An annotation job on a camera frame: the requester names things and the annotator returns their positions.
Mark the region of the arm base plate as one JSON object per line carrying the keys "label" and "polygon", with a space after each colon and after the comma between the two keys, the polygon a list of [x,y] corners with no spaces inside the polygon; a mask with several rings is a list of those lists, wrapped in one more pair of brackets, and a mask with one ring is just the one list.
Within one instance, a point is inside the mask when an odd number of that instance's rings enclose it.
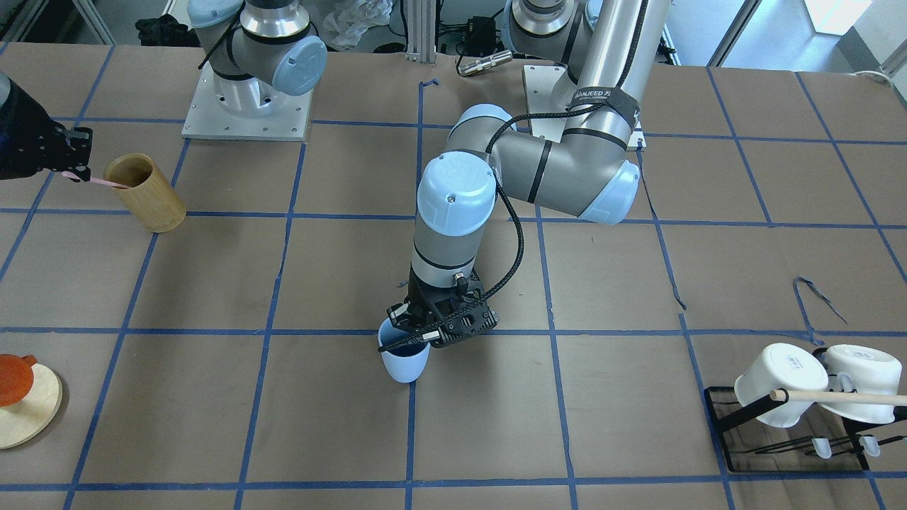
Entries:
{"label": "arm base plate", "polygon": [[[577,85],[571,81],[568,69],[557,65],[545,67],[540,64],[526,64],[524,67],[524,88],[526,91],[527,110],[530,114],[564,113],[569,106]],[[531,135],[548,141],[560,142],[564,129],[598,130],[628,143],[629,149],[645,147],[644,137],[638,116],[632,117],[634,125],[615,110],[606,108],[598,117],[592,116],[582,120],[533,119],[530,120]]]}
{"label": "arm base plate", "polygon": [[304,142],[313,93],[287,96],[259,79],[227,80],[205,64],[181,134],[189,139]]}

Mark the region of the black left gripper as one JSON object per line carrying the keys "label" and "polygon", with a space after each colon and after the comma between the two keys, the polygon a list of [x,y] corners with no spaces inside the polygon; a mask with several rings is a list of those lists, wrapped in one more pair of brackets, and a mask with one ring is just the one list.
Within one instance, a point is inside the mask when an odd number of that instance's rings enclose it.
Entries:
{"label": "black left gripper", "polygon": [[404,302],[389,307],[391,322],[379,326],[377,351],[420,344],[443,348],[498,326],[497,313],[487,304],[479,275],[457,273],[454,280],[453,287],[440,288],[411,273]]}

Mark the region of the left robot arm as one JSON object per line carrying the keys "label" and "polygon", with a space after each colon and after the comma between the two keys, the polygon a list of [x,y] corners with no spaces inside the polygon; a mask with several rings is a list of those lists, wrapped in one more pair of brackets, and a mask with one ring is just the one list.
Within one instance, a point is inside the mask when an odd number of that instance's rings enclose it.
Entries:
{"label": "left robot arm", "polygon": [[564,119],[558,141],[519,132],[529,114],[509,118],[492,104],[470,107],[451,129],[445,151],[422,172],[408,294],[389,307],[401,339],[380,352],[446,346],[493,329],[487,300],[517,271],[524,230],[514,222],[517,253],[495,286],[483,290],[474,261],[483,228],[502,201],[522,200],[602,224],[625,219],[639,168],[626,160],[639,106],[660,44],[667,1],[509,1],[502,39],[519,52],[565,67],[553,106],[541,118]]}

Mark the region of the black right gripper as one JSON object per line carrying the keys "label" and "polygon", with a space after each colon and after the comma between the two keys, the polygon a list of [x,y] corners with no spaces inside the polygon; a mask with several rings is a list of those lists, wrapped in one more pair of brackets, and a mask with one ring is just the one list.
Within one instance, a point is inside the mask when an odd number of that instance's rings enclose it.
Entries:
{"label": "black right gripper", "polygon": [[23,179],[42,170],[70,171],[90,181],[93,130],[68,130],[7,75],[1,75],[1,179]]}

